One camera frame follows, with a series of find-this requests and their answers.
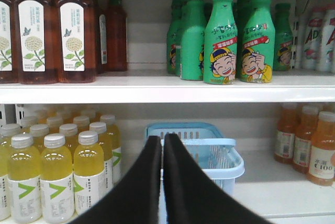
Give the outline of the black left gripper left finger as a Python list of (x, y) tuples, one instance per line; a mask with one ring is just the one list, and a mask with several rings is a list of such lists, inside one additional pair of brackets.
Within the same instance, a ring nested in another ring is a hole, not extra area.
[(161, 154), (160, 138), (150, 136), (119, 183), (71, 223), (157, 223)]

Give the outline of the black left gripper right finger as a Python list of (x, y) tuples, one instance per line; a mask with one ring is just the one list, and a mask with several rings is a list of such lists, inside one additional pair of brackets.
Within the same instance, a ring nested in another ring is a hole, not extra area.
[(169, 223), (268, 223), (220, 189), (174, 133), (164, 138), (163, 184)]

